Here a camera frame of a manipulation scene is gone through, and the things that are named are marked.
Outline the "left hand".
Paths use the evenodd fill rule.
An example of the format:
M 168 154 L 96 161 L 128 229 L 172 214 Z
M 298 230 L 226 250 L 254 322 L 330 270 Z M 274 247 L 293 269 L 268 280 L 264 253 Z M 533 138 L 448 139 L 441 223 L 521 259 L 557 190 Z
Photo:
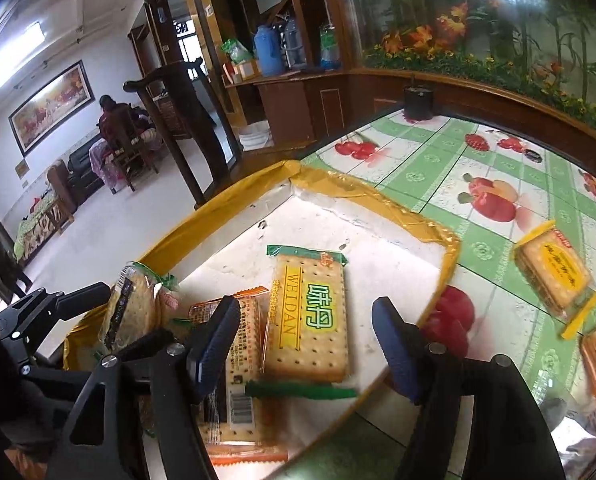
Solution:
M 163 327 L 176 318 L 181 307 L 181 295 L 175 290 L 158 284 L 155 288 L 156 326 Z

